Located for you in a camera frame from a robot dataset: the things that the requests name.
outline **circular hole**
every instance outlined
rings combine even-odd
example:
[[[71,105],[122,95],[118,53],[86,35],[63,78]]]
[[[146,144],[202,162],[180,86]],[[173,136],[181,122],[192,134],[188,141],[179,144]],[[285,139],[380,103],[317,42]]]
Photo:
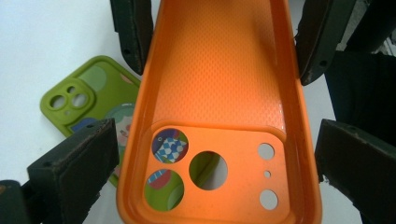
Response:
[[[50,100],[49,104],[52,108],[59,109],[64,105],[64,101],[65,99],[62,95],[57,95]]]
[[[221,187],[227,179],[225,160],[216,152],[204,151],[190,163],[190,178],[200,189],[212,190]]]
[[[181,202],[183,195],[183,180],[174,171],[166,169],[156,171],[146,181],[146,201],[155,210],[174,209]]]
[[[274,210],[277,207],[277,196],[270,189],[266,189],[260,194],[260,203],[265,209]]]
[[[72,104],[75,107],[83,106],[87,102],[87,96],[85,94],[77,94],[73,97]]]
[[[259,155],[265,160],[271,160],[274,155],[274,148],[266,143],[259,145]]]
[[[155,159],[163,163],[180,161],[188,150],[187,136],[177,129],[162,130],[152,140],[152,154]]]
[[[326,66],[327,66],[327,61],[323,60],[323,61],[321,61],[321,62],[319,63],[319,65],[320,65],[321,67],[326,67]]]
[[[75,92],[75,90],[76,90],[76,87],[74,87],[74,86],[67,88],[68,93],[73,93],[73,92]]]
[[[267,178],[271,177],[271,172],[265,171],[264,172],[264,176],[267,177]]]

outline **textured inner surface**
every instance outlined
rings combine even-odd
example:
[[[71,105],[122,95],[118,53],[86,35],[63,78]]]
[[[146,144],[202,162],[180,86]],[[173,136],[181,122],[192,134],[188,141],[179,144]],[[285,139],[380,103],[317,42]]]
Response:
[[[163,4],[169,15],[158,21],[163,54],[153,59],[161,67],[153,123],[268,125],[285,132],[270,2],[193,5]]]

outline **orange phone case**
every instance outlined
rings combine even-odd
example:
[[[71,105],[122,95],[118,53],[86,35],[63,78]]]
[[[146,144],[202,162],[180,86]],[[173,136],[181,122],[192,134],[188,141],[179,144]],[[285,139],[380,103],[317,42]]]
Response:
[[[321,221],[290,27],[287,0],[161,1],[118,187],[125,222]],[[151,150],[168,129],[189,140],[178,162],[160,162]],[[191,161],[203,151],[227,164],[218,189],[191,180]],[[157,211],[145,186],[164,169],[181,177],[183,194],[169,211]],[[275,205],[263,204],[268,198]]]

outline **green silicone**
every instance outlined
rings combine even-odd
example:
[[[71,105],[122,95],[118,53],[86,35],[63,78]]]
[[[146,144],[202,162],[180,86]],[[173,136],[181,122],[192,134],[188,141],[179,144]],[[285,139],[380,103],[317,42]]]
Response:
[[[139,86],[140,80],[113,59],[97,56],[45,93],[40,109],[65,136],[95,120],[114,118],[121,160]],[[117,186],[117,175],[109,180]]]
[[[169,183],[161,189],[154,189],[150,185],[145,186],[145,196],[148,204],[158,211],[169,211],[182,199],[184,185],[181,177],[171,172]]]

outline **white surface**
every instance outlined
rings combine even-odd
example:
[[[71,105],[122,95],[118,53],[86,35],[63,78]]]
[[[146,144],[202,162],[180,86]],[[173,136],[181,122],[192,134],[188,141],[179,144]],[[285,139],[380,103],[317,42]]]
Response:
[[[290,0],[294,27],[303,2]],[[154,11],[158,4],[153,1]],[[39,110],[42,95],[96,55],[128,66],[120,54],[109,0],[0,1],[0,52],[0,179],[24,183],[26,167],[64,140]],[[316,142],[321,119],[334,118],[325,79],[305,87],[304,94]],[[327,184],[320,189],[322,223],[361,223],[345,196]],[[121,223],[115,188],[106,184],[101,194],[85,223]]]

